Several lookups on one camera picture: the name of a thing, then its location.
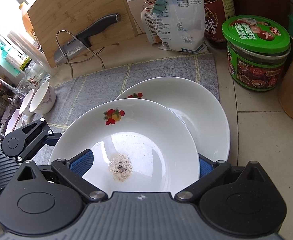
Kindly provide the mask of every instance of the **green container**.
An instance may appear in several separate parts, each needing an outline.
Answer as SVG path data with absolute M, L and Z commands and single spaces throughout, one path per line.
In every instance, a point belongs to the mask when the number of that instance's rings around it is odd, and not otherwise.
M 287 30 L 270 19 L 253 15 L 228 19 L 222 30 L 232 77 L 252 90 L 273 89 L 291 51 Z

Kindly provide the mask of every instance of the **glass cup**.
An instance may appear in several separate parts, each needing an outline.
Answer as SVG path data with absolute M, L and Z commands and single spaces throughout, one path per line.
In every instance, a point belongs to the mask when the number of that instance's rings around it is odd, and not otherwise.
M 32 84 L 26 78 L 22 78 L 15 91 L 20 99 L 24 99 L 31 89 Z

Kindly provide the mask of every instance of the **bamboo cutting board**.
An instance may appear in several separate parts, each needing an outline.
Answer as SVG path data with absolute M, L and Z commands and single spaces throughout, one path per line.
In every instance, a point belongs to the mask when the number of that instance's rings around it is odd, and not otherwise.
M 122 20 L 89 38 L 93 50 L 137 36 L 126 0 L 36 0 L 28 10 L 34 31 L 51 67 L 56 66 L 53 54 L 59 49 L 55 41 L 59 30 L 76 35 L 101 17 L 113 13 L 120 13 Z M 72 36 L 67 33 L 58 36 L 61 46 L 70 39 Z

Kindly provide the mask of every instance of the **dark bottle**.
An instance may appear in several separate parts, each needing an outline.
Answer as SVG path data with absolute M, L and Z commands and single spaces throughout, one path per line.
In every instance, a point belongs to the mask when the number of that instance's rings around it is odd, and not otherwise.
M 233 0 L 204 0 L 205 36 L 212 46 L 226 48 L 226 39 L 222 33 L 225 20 L 235 16 Z

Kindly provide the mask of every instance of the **plastic wrap roll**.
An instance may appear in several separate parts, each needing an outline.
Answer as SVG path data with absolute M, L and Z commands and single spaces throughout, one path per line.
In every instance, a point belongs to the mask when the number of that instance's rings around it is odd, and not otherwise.
M 10 31 L 7 37 L 51 76 L 56 74 L 56 70 L 50 67 L 45 55 L 37 50 L 22 34 Z

